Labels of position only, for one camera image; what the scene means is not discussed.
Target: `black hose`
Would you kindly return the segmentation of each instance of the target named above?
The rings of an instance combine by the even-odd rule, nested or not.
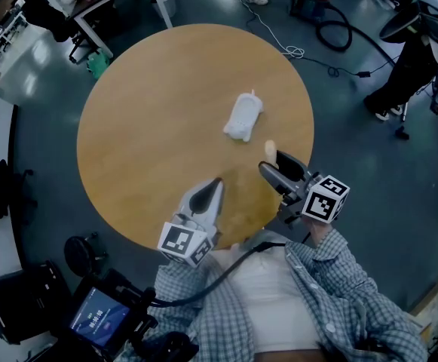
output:
[[[284,247],[284,243],[269,243],[268,241],[265,241],[259,245],[256,245],[253,249],[251,249],[250,251],[246,252],[244,255],[242,255],[238,261],[236,261],[234,264],[232,264],[227,271],[225,271],[223,274],[221,274],[210,286],[206,287],[204,290],[202,290],[199,293],[196,293],[193,296],[190,296],[189,298],[186,299],[178,299],[178,300],[174,300],[172,302],[167,302],[165,300],[160,300],[160,299],[153,299],[153,303],[151,304],[153,307],[160,307],[160,308],[164,308],[164,307],[177,307],[179,305],[186,305],[192,302],[195,302],[199,299],[204,298],[206,295],[208,295],[209,293],[211,293],[212,291],[214,291],[217,286],[219,286],[219,284],[221,284],[226,277],[228,277],[232,271],[234,271],[240,264],[242,264],[242,262],[247,259],[250,255],[252,255],[255,252],[262,252],[264,250],[268,250],[271,247]]]
[[[353,32],[356,32],[359,35],[361,35],[363,38],[365,38],[374,48],[376,48],[376,50],[378,50],[378,52],[389,62],[389,64],[394,66],[395,62],[393,61],[393,59],[391,59],[391,57],[379,46],[379,44],[376,43],[376,41],[371,39],[366,33],[361,31],[359,28],[352,26],[348,22],[348,19],[346,18],[346,16],[338,8],[336,8],[331,3],[327,3],[325,5],[325,9],[330,9],[331,11],[337,12],[341,16],[343,21],[325,20],[323,22],[318,23],[316,25],[316,36],[321,43],[323,43],[326,47],[330,48],[331,50],[334,50],[337,52],[345,52],[351,46],[351,43],[353,42]],[[346,41],[346,44],[342,45],[342,46],[337,46],[337,45],[329,43],[324,38],[323,34],[321,33],[321,30],[326,26],[340,26],[340,27],[346,28],[348,30],[348,41]]]

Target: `plaid shirt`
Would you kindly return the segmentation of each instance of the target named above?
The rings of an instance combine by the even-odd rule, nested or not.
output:
[[[421,362],[427,352],[405,314],[378,292],[376,283],[356,263],[347,241],[333,230],[317,249],[287,241],[286,260],[304,298],[321,344],[340,351],[350,361],[395,360]],[[159,299],[188,298],[217,279],[223,270],[208,256],[197,269],[177,262],[161,266],[155,282]],[[200,362],[253,362],[253,328],[237,294],[227,279],[201,301],[181,307],[149,308],[158,325],[146,341],[171,332],[186,333],[199,345]],[[356,345],[372,339],[382,353]],[[118,362],[136,362],[126,344]]]

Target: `white sneaker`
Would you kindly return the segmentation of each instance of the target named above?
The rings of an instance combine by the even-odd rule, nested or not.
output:
[[[402,115],[403,107],[401,105],[398,105],[398,106],[392,107],[390,109],[390,111],[395,115]]]
[[[380,119],[382,121],[387,121],[388,119],[390,119],[390,115],[387,113],[386,110],[384,110],[383,112],[376,112],[375,116],[377,119]]]
[[[246,0],[249,4],[266,5],[269,0]]]

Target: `floor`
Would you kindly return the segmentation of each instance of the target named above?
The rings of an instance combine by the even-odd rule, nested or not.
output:
[[[269,6],[256,9],[284,46],[304,48],[308,57],[354,72],[384,63],[358,36],[343,54],[325,48],[311,25],[288,15],[288,3],[271,0]],[[373,38],[378,38],[380,28],[392,15],[375,0],[332,3]],[[144,0],[119,0],[116,4],[122,30],[107,41],[116,56],[164,29],[163,21]],[[257,20],[246,26],[250,18],[238,0],[178,0],[172,21],[174,26],[221,23],[249,29],[276,45]],[[341,29],[325,34],[345,42]],[[392,57],[400,53],[398,44],[380,44]],[[0,81],[0,96],[20,106],[15,168],[35,171],[28,192],[39,206],[22,230],[26,258],[30,262],[53,260],[69,286],[75,288],[79,279],[66,266],[63,245],[72,235],[97,231],[110,254],[108,266],[125,273],[138,287],[152,285],[155,273],[151,270],[164,264],[164,258],[110,228],[94,210],[81,184],[76,137],[81,111],[95,81],[85,63],[68,61],[71,47],[70,42],[57,44],[45,33]],[[365,95],[385,82],[389,66],[371,78],[344,73],[330,78],[327,69],[316,63],[295,60],[293,64],[314,109],[310,167],[351,187],[335,225],[379,290],[401,308],[409,309],[438,278],[438,117],[429,111],[429,98],[424,93],[414,96],[407,121],[412,138],[408,142],[395,139],[397,123],[380,124],[362,104]]]

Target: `white cable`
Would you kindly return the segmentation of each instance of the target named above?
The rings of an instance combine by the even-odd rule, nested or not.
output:
[[[293,45],[288,45],[287,47],[284,47],[284,46],[280,43],[280,41],[276,38],[276,35],[274,35],[274,33],[272,32],[272,29],[271,29],[266,23],[264,23],[264,22],[262,21],[261,17],[260,17],[256,12],[254,12],[254,10],[252,10],[252,9],[249,7],[249,5],[247,5],[246,3],[244,3],[243,0],[239,0],[239,1],[242,3],[242,5],[243,5],[245,8],[247,8],[247,9],[249,10],[249,12],[250,12],[251,14],[254,14],[254,15],[257,16],[257,18],[259,19],[259,22],[260,22],[265,28],[267,28],[267,29],[269,30],[269,32],[271,33],[271,35],[272,35],[272,37],[274,38],[274,40],[279,44],[279,47],[281,47],[284,51],[286,51],[286,52],[282,52],[282,55],[289,55],[289,56],[291,56],[291,57],[293,57],[293,58],[296,58],[296,59],[301,59],[301,58],[304,56],[304,50],[303,50],[302,48],[299,48],[299,47],[296,47],[296,46],[293,46]]]

